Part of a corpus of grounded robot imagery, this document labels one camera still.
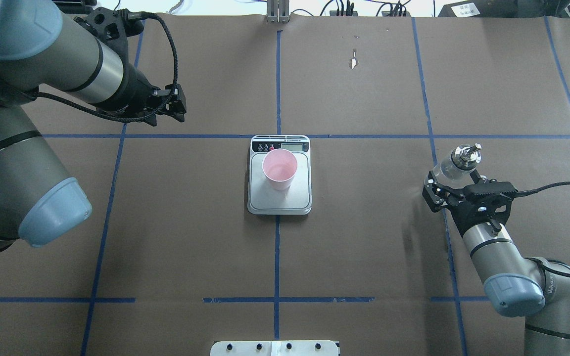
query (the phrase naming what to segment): electrical cable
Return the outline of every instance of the electrical cable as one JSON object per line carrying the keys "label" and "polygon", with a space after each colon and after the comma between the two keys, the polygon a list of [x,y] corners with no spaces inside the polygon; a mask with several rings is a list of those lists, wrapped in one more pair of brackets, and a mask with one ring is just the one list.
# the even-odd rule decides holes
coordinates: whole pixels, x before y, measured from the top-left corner
{"label": "electrical cable", "polygon": [[319,14],[319,16],[322,16],[322,15],[323,15],[325,9],[327,9],[327,6],[329,6],[329,4],[330,4],[331,2],[333,2],[333,0],[329,0],[329,1],[325,4],[325,6],[324,6],[323,9],[321,10],[321,14]]}
{"label": "electrical cable", "polygon": [[[168,38],[168,43],[170,44],[170,49],[173,53],[173,61],[174,61],[174,65],[173,65],[173,83],[172,83],[172,87],[170,88],[170,90],[174,90],[177,88],[177,77],[178,77],[178,69],[177,69],[177,49],[175,47],[175,43],[173,42],[173,38],[170,34],[170,30],[168,30],[168,27],[166,25],[166,23],[164,22],[164,20],[162,20],[162,18],[160,16],[158,16],[157,14],[154,13],[141,13],[142,18],[143,19],[147,19],[147,18],[151,18],[154,19],[158,22],[160,22],[160,25],[162,26],[162,28],[164,29],[165,34],[167,35]],[[151,113],[144,115],[142,117],[117,117],[114,115],[108,115],[108,114],[104,114],[104,113],[99,113],[97,111],[93,111],[90,108],[86,108],[85,106],[79,105],[77,103],[74,103],[73,101],[70,101],[68,99],[65,99],[63,97],[54,95],[54,94],[50,94],[47,92],[36,92],[33,93],[32,95],[34,95],[35,97],[45,97],[46,99],[51,99],[54,101],[58,101],[59,103],[63,103],[69,106],[72,106],[72,108],[81,110],[81,111],[85,111],[86,113],[90,114],[90,115],[94,115],[97,117],[100,117],[102,119],[106,119],[106,120],[110,120],[110,121],[117,121],[117,122],[122,122],[124,124],[128,124],[130,122],[142,122],[145,119],[148,119],[149,117],[152,117],[154,115],[156,115],[156,113],[163,107],[166,106],[166,104],[168,104],[168,102],[170,101],[170,95],[167,95],[167,97],[165,97],[165,99],[162,101],[162,103],[155,109],[153,110]]]}
{"label": "electrical cable", "polygon": [[294,11],[292,11],[291,13],[295,13],[296,11],[305,11],[306,13],[314,16],[312,13],[310,13],[309,11],[305,10],[305,9],[295,9]]}
{"label": "electrical cable", "polygon": [[172,6],[171,9],[169,9],[169,10],[167,11],[167,13],[173,14],[173,12],[174,12],[176,9],[179,9],[180,7],[182,7],[183,4],[184,4],[184,0],[179,0],[179,2],[178,2],[177,4],[175,4],[174,6]]}
{"label": "electrical cable", "polygon": [[380,6],[380,8],[378,9],[378,11],[375,13],[375,17],[378,17],[378,15],[380,15],[380,11],[382,11],[382,7],[384,7],[385,5],[390,5],[391,6],[391,11],[393,11],[393,4],[389,3],[389,2],[385,2],[382,4],[382,6]]}
{"label": "electrical cable", "polygon": [[570,273],[566,273],[566,272],[560,272],[559,270],[555,270],[551,267],[547,267],[545,266],[544,263],[542,263],[541,260],[539,259],[534,259],[534,257],[525,257],[525,259],[529,260],[529,261],[533,261],[536,262],[536,265],[538,265],[538,268],[540,268],[541,270],[547,271],[547,272],[551,272],[553,274],[556,275],[561,275],[562,277],[567,277],[570,278]]}
{"label": "electrical cable", "polygon": [[554,263],[557,263],[557,264],[561,264],[561,265],[565,265],[565,266],[567,266],[567,264],[565,264],[564,262],[562,262],[562,261],[559,261],[559,260],[554,260],[554,259],[547,259],[547,261],[549,261],[549,262],[554,262]]}
{"label": "electrical cable", "polygon": [[387,16],[402,16],[402,2],[398,0],[395,4],[395,9],[391,9],[391,12]]}
{"label": "electrical cable", "polygon": [[520,191],[520,192],[517,192],[517,193],[516,193],[516,195],[514,196],[514,198],[520,198],[520,197],[523,197],[523,196],[530,196],[530,195],[532,195],[532,194],[536,194],[537,192],[541,192],[541,191],[543,191],[543,190],[545,190],[545,189],[549,189],[549,188],[553,188],[553,187],[559,187],[559,186],[561,186],[561,185],[570,185],[570,182],[552,183],[552,184],[548,184],[548,185],[545,185],[545,186],[543,186],[543,187],[539,187],[539,188],[536,188],[536,189],[531,189],[531,190],[528,190],[528,191]]}

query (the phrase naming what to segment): scale display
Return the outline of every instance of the scale display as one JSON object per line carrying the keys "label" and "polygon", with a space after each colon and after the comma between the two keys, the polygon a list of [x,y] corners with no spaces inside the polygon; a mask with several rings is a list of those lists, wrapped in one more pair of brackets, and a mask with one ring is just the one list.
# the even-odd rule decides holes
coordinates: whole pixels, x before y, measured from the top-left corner
{"label": "scale display", "polygon": [[[263,158],[272,149],[287,149],[298,161],[290,187],[273,189],[263,173]],[[310,140],[304,135],[256,135],[249,147],[247,209],[258,215],[304,215],[312,209]]]}

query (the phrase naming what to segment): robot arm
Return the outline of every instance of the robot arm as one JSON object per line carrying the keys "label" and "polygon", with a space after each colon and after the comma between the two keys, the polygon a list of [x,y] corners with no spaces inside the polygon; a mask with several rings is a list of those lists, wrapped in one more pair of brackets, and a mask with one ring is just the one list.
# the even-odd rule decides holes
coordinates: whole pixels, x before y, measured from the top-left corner
{"label": "robot arm", "polygon": [[494,309],[505,317],[526,317],[525,355],[570,355],[570,266],[523,258],[505,223],[514,198],[525,194],[509,182],[480,176],[475,165],[467,170],[459,163],[468,160],[454,158],[453,151],[450,162],[471,172],[474,184],[462,189],[443,185],[435,167],[423,188],[430,210],[450,210]]}
{"label": "robot arm", "polygon": [[51,97],[38,93],[39,84],[92,104],[97,112],[86,111],[105,119],[155,126],[161,113],[183,122],[177,61],[174,81],[164,90],[128,61],[127,37],[143,31],[145,18],[159,19],[99,7],[72,20],[49,0],[0,0],[0,252],[19,238],[43,246],[92,210],[20,108],[38,96]]}

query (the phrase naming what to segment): plastic cup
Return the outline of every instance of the plastic cup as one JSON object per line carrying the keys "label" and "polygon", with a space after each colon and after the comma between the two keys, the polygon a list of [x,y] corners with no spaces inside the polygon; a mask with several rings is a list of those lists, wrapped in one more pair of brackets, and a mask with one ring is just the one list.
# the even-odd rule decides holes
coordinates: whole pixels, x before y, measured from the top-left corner
{"label": "plastic cup", "polygon": [[263,173],[270,185],[276,190],[288,189],[297,170],[298,160],[287,149],[272,149],[263,158]]}

